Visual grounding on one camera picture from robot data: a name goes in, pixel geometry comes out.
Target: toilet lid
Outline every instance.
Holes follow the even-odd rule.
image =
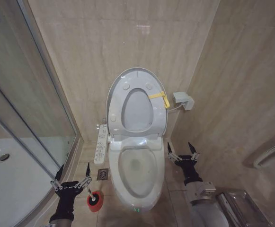
[[[161,96],[165,92],[158,78],[149,70],[132,68],[121,73],[110,88],[106,117],[109,134],[125,136],[162,136],[168,112]]]

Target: bidet control panel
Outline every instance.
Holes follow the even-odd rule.
[[[98,143],[96,145],[94,164],[103,164],[105,161],[105,155],[107,150],[107,138],[108,128],[106,124],[102,124],[99,127]]]

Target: robotic arm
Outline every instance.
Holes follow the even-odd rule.
[[[54,181],[51,181],[53,188],[55,189],[55,193],[60,197],[56,212],[50,218],[50,225],[47,227],[71,227],[72,221],[74,220],[74,200],[75,197],[80,194],[92,181],[90,176],[90,166],[88,163],[86,177],[81,181],[71,181],[71,182],[63,182],[60,184],[58,181],[62,176],[61,169],[57,172]],[[88,188],[88,192],[90,197],[93,198],[91,190]]]
[[[192,204],[191,219],[193,227],[229,227],[225,215],[218,209],[212,199],[216,188],[212,182],[204,182],[194,168],[199,153],[196,152],[191,143],[188,144],[192,155],[177,156],[172,153],[168,143],[168,158],[174,161],[175,165],[183,171],[187,196]]]

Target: shower enclosure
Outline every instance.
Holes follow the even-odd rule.
[[[28,26],[23,2],[0,0],[0,226],[50,191],[79,132]]]

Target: white shower base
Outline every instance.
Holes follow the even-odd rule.
[[[0,227],[10,227],[28,215],[49,192],[50,176],[14,139],[0,139]]]

